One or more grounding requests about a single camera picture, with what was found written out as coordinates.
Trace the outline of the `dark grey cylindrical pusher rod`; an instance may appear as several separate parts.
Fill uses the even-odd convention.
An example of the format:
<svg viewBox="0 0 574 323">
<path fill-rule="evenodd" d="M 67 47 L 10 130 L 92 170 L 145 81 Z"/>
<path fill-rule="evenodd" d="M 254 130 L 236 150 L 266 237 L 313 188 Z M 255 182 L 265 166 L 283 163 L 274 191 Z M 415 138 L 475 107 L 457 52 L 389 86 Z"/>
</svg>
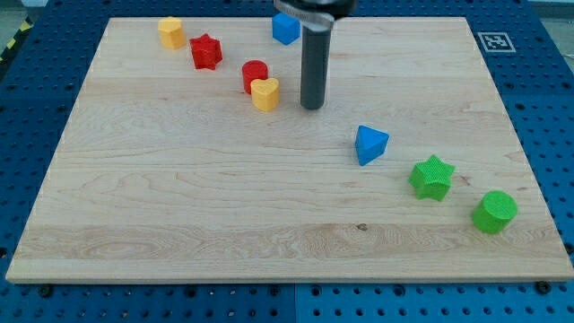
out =
<svg viewBox="0 0 574 323">
<path fill-rule="evenodd" d="M 302 23 L 300 105 L 320 109 L 325 104 L 331 30 Z"/>
</svg>

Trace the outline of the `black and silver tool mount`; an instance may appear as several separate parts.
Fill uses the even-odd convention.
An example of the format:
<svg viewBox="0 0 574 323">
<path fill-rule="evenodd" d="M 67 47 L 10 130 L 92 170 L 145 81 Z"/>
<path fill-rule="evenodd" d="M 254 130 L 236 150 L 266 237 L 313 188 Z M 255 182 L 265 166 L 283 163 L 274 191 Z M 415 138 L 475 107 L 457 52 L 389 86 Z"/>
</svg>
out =
<svg viewBox="0 0 574 323">
<path fill-rule="evenodd" d="M 312 31 L 332 30 L 337 20 L 355 10 L 357 3 L 357 0 L 273 0 L 275 9 Z"/>
</svg>

